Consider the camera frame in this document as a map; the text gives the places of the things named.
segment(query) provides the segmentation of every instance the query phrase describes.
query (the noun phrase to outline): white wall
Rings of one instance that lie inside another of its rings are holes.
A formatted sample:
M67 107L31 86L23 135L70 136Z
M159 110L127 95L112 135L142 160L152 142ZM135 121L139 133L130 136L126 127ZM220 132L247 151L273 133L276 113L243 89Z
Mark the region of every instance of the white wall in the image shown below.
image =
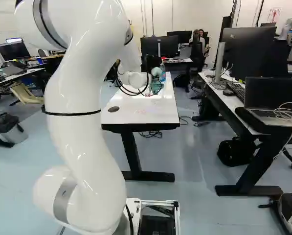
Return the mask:
M7 38L22 37L14 21L15 0L0 0L0 44L6 43ZM38 55L38 50L25 41L28 52Z
M241 0L238 27L253 26L261 1ZM20 36L14 24L14 3L15 0L0 0L0 44L5 42L5 38ZM151 0L122 0L122 3L133 23L135 41L140 46L140 37L144 34L142 20L145 34L152 35ZM167 31L203 28L211 37L212 48L208 60L212 61L217 50L222 18L230 14L232 5L233 0L153 0L154 34L164 36ZM292 18L292 0L265 0L259 24L266 22L268 11L273 7L281 8L277 23L280 30L286 19ZM34 47L27 42L25 44L32 55L37 54Z

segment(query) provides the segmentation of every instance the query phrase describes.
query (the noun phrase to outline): black bag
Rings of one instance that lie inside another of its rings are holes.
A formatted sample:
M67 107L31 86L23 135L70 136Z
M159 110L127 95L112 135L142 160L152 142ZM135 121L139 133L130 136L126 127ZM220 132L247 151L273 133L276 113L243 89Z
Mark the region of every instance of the black bag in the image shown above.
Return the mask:
M218 157L226 166L249 164L256 150L253 141L234 137L231 141L222 141L219 145Z
M186 88L189 84L189 75L181 74L174 78L173 87L183 87Z

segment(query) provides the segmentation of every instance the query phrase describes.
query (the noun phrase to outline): black ring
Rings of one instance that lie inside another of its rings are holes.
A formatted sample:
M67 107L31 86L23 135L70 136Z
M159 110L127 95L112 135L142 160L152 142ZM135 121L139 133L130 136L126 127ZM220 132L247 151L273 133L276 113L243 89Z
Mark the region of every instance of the black ring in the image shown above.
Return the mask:
M59 46L61 46L62 48L64 48L65 50L67 49L66 47L64 47L63 45L61 45L50 33L49 29L47 28L47 25L45 23L45 20L44 20L44 16L43 16L43 11L42 11L42 2L43 1L40 1L39 2L39 13L40 13L40 17L42 19L42 22L43 22L43 25L45 27L45 30L47 31L48 35L50 36L50 38L52 38Z
M64 114L64 113L51 113L47 112L45 109L45 105L42 106L42 112L47 115L52 115L52 116L66 116L66 117L71 117L71 116L85 116L85 115L92 115L92 114L98 114L101 112L101 109L93 111L93 112L87 112L87 113L72 113L72 114Z
M132 38L127 43L125 43L124 45L126 46L128 43L130 43L133 40L133 37L134 37L134 34L132 32Z

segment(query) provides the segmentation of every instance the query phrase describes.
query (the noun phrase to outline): yellow chair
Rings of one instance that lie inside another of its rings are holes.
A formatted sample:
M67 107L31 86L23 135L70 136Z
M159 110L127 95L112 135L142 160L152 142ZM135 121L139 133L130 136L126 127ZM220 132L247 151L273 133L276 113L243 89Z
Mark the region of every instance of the yellow chair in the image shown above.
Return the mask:
M43 97L34 96L23 83L14 82L10 90L23 104L43 104L45 101Z

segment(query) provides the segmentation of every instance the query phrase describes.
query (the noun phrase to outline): green object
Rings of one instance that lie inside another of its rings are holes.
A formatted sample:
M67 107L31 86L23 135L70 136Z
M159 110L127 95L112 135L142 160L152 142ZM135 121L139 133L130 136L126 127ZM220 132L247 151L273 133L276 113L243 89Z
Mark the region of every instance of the green object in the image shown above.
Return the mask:
M153 94L158 94L164 87L164 84L160 82L158 78L153 78L151 83L151 91Z

